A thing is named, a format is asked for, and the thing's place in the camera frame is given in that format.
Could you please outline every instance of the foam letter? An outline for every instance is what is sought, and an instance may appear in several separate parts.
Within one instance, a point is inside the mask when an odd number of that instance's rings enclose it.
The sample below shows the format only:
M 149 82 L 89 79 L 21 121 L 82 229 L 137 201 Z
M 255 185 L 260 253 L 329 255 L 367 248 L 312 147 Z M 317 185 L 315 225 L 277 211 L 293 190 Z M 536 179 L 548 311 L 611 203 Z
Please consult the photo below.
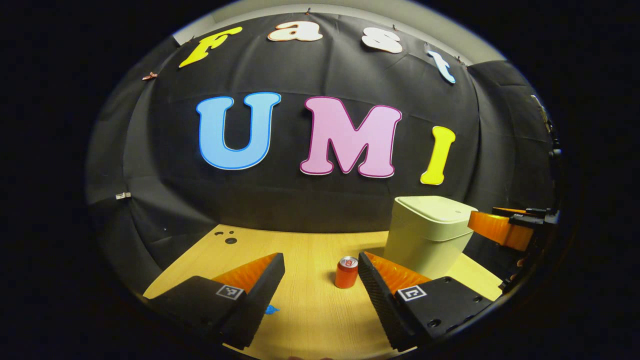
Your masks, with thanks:
M 396 124 L 402 113 L 389 106 L 376 105 L 356 130 L 342 101 L 334 97 L 317 96 L 305 101 L 313 113 L 309 156 L 300 163 L 308 175 L 326 175 L 333 171 L 329 161 L 329 142 L 343 173 L 351 171 L 367 147 L 367 157 L 358 172 L 367 177 L 390 177 L 394 174 L 391 156 Z
M 428 185 L 440 185 L 444 181 L 444 165 L 447 163 L 447 155 L 451 143 L 456 141 L 456 134 L 443 126 L 433 127 L 433 137 L 436 142 L 433 144 L 433 152 L 427 171 L 420 176 L 420 182 Z
M 292 21 L 285 22 L 276 26 L 276 30 L 270 33 L 267 38 L 272 41 L 289 41 L 298 39 L 301 41 L 315 41 L 322 38 L 318 33 L 320 25 L 310 21 Z
M 402 45 L 397 42 L 400 38 L 392 33 L 378 28 L 365 28 L 362 30 L 365 36 L 362 37 L 362 42 L 369 47 L 388 51 L 390 53 L 400 53 L 402 51 Z
M 218 46 L 220 46 L 220 44 L 225 42 L 229 35 L 237 34 L 240 31 L 242 31 L 242 27 L 238 26 L 237 28 L 229 29 L 226 31 L 222 31 L 221 33 L 213 34 L 209 37 L 205 37 L 200 41 L 198 46 L 196 46 L 191 55 L 189 55 L 189 57 L 186 58 L 178 67 L 185 67 L 190 63 L 194 63 L 206 58 L 209 54 L 207 53 L 207 50 L 209 48 L 217 48 Z
M 444 61 L 442 56 L 431 50 L 427 51 L 427 54 L 429 54 L 436 61 L 436 66 L 440 71 L 440 75 L 442 75 L 442 77 L 445 78 L 448 82 L 455 84 L 456 79 L 453 77 L 453 75 L 449 73 L 449 70 L 448 70 L 449 64 L 446 61 Z
M 251 135 L 249 144 L 239 150 L 225 144 L 225 117 L 234 100 L 220 96 L 198 104 L 200 154 L 204 160 L 223 170 L 242 170 L 262 161 L 271 141 L 271 111 L 280 99 L 280 94 L 274 92 L 256 92 L 244 98 L 244 103 L 251 106 Z

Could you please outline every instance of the trash can lid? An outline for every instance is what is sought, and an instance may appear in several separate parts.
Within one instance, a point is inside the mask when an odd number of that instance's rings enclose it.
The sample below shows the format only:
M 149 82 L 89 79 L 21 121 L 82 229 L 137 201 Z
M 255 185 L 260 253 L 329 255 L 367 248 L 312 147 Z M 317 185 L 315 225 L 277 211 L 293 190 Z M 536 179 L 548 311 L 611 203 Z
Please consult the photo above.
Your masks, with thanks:
M 413 212 L 445 224 L 468 221 L 472 206 L 441 196 L 402 196 L 396 201 Z

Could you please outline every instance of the screw hole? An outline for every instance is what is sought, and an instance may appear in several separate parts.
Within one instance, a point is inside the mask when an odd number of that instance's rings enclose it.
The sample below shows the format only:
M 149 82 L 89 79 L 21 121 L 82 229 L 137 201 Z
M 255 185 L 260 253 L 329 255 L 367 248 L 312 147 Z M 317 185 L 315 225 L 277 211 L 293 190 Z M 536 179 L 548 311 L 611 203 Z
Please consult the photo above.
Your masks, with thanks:
M 428 327 L 436 327 L 438 325 L 440 325 L 441 321 L 440 319 L 433 319 L 432 321 L 427 323 Z

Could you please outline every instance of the white wall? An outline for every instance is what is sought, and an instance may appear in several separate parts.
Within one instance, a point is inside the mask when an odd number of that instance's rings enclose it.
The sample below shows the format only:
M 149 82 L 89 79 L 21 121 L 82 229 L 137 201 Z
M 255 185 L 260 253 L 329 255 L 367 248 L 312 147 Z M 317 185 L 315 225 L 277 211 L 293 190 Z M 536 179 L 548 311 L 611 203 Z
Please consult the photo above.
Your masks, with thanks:
M 217 9 L 182 28 L 173 37 L 179 44 L 204 33 L 224 28 L 239 21 L 278 13 L 334 13 L 359 17 L 386 24 L 433 44 L 467 65 L 490 60 L 504 60 L 503 55 L 484 40 L 454 21 L 421 4 L 407 0 L 318 0 L 302 3 L 297 0 L 241 0 Z

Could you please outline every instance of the white trash can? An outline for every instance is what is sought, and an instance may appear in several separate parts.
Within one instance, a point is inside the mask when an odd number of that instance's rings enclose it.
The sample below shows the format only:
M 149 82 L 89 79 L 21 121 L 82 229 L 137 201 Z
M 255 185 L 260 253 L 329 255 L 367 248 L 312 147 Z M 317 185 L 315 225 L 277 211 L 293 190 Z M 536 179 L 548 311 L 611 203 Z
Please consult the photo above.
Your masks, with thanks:
M 476 208 L 440 196 L 396 197 L 384 258 L 430 279 L 443 277 L 465 249 Z

